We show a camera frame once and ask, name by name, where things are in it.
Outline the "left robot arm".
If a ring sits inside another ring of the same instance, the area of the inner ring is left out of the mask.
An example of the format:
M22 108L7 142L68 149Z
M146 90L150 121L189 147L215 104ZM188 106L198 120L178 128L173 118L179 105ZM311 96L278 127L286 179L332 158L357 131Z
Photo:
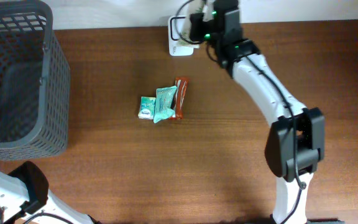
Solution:
M49 189L43 172L30 161L8 174L0 171L0 223L16 221L42 224L98 222L60 200Z

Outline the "orange chocolate bar wrapper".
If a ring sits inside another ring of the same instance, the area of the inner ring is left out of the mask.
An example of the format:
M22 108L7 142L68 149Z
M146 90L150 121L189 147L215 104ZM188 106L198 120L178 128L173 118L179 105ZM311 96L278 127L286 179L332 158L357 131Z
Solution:
M186 89L188 87L189 79L186 77L177 77L175 79L175 86L177 87L175 96L173 110L175 114L169 119L182 119L183 118L183 102L186 95Z

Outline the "small green tissue pack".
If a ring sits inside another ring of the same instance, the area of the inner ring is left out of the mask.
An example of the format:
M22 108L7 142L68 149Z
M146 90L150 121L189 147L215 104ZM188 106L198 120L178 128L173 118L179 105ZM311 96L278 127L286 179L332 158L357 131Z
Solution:
M139 119L153 119L155 115L156 97L142 96L140 98Z

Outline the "teal wet wipes pack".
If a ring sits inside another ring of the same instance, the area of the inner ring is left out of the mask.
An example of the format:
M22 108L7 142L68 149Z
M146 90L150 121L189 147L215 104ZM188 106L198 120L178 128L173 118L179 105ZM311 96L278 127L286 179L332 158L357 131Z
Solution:
M154 123L168 119L175 114L175 111L171 109L171 105L176 91L176 86L156 89Z

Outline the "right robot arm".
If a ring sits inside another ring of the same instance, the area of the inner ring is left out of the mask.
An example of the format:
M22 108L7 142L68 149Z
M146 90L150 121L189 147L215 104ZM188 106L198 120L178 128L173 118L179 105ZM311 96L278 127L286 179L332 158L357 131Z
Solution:
M244 37L238 1L214 1L189 14L190 42L206 42L217 64L259 107L270 128L265 159L276 177L272 223L308 223L308 187L324 159L325 118L307 108L275 76L253 40Z

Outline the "white floral cream tube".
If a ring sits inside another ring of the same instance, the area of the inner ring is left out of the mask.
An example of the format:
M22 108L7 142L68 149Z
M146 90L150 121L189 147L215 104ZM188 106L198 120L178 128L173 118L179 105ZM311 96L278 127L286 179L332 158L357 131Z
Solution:
M178 10L177 16L188 6L185 20L181 28L174 22L174 28L179 38L176 46L199 48L204 42L210 40L211 35L206 31L206 15L208 11L207 0L186 1Z

